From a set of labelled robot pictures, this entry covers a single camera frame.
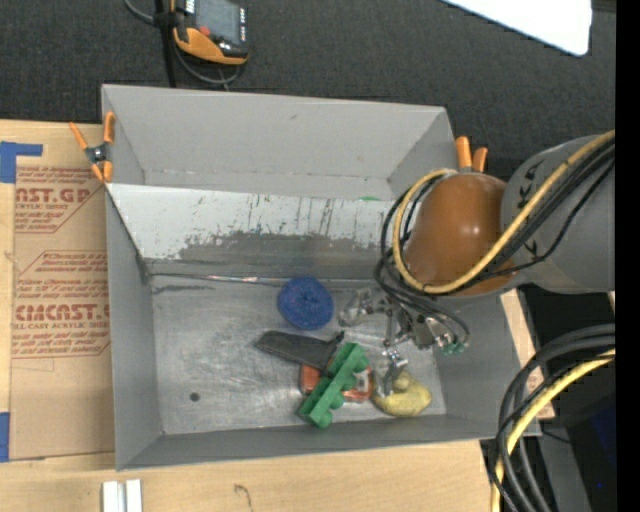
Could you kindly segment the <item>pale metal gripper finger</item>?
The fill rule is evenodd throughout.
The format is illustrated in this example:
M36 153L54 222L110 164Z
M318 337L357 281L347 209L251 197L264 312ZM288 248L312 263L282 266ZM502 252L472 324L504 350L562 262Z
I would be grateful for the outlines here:
M356 326L370 316L390 315L392 304L389 297L380 289L360 288L353 292L347 304L338 313L341 326Z
M389 349L385 352L384 362L386 369L381 378L381 394L389 396L393 393L394 383L405 366L405 358L397 349Z

